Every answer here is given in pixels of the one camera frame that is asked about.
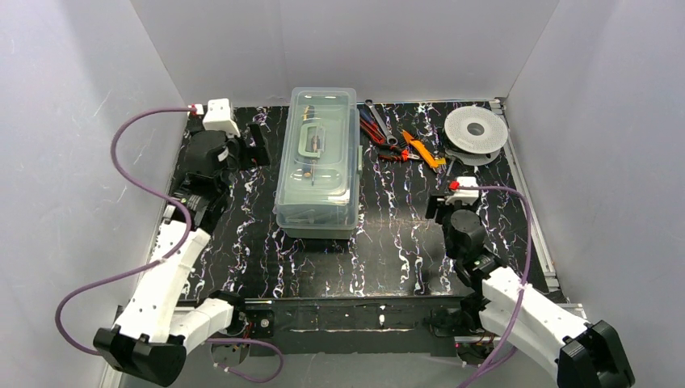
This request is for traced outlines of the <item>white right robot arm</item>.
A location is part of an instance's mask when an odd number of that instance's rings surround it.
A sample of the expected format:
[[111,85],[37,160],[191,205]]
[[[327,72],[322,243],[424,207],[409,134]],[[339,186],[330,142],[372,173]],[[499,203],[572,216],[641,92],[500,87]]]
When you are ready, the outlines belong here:
[[432,195],[426,217],[443,231],[446,253],[472,293],[463,326],[499,336],[543,367],[559,387],[632,387],[636,379],[618,331],[563,309],[532,288],[485,245],[476,189]]

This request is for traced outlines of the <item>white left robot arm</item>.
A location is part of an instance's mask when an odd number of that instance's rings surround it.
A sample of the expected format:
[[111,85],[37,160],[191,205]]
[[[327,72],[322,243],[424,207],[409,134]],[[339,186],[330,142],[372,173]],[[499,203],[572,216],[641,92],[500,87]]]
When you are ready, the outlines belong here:
[[252,324],[237,293],[215,291],[175,314],[191,270],[228,207],[234,174],[270,163],[260,126],[252,122],[248,129],[252,142],[207,125],[191,131],[179,185],[163,195],[166,208],[151,260],[112,327],[99,329],[93,339],[113,369],[168,387],[187,356],[207,340],[250,342]]

